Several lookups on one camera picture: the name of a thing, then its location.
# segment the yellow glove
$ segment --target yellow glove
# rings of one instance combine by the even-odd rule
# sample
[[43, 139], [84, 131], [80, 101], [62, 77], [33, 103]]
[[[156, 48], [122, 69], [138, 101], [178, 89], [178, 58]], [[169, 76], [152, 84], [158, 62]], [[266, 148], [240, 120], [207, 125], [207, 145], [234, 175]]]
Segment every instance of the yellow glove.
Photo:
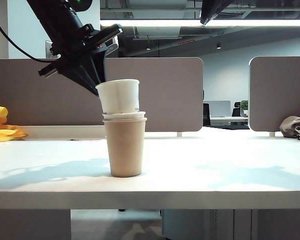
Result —
[[18, 129], [16, 125], [5, 125], [7, 121], [8, 110], [0, 106], [0, 142], [9, 140], [18, 140], [28, 136], [24, 131]]

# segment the fluorescent light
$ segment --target fluorescent light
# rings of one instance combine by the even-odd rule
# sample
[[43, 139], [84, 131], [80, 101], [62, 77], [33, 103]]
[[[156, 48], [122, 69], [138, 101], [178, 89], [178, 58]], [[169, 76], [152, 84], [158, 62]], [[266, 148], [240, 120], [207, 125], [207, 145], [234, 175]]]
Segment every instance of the fluorescent light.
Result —
[[300, 20], [211, 20], [206, 27], [300, 27]]
[[[120, 24], [123, 27], [204, 27], [199, 19], [142, 19], [100, 20], [101, 26]], [[214, 27], [300, 27], [300, 20], [211, 20], [206, 25]]]
[[120, 24], [123, 27], [200, 27], [200, 20], [170, 20], [170, 19], [147, 19], [147, 20], [100, 20], [101, 26]]

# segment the potted plant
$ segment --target potted plant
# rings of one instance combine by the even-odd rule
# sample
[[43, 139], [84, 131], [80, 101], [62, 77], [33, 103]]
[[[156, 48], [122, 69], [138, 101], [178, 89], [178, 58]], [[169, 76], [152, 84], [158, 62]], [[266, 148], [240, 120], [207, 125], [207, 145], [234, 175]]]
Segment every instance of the potted plant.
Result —
[[243, 116], [248, 117], [248, 101], [242, 101], [239, 107], [243, 110]]

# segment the gray desk divider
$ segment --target gray desk divider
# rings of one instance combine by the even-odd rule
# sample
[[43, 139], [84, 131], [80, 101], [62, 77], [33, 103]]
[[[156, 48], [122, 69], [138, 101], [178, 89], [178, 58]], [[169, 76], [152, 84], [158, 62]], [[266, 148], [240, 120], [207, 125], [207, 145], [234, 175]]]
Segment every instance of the gray desk divider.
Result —
[[[99, 99], [60, 74], [45, 79], [31, 59], [0, 59], [0, 106], [8, 124], [103, 125]], [[203, 62], [197, 57], [109, 58], [108, 80], [138, 79], [148, 132], [198, 131], [203, 125]]]
[[259, 56], [249, 68], [251, 129], [277, 132], [286, 117], [300, 117], [300, 56]]

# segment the floor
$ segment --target floor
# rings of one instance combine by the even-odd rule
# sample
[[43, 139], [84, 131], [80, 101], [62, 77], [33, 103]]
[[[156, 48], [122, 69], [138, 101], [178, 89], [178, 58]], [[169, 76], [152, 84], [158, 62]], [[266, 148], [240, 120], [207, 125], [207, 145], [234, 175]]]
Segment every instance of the floor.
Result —
[[72, 210], [72, 240], [165, 240], [159, 210]]

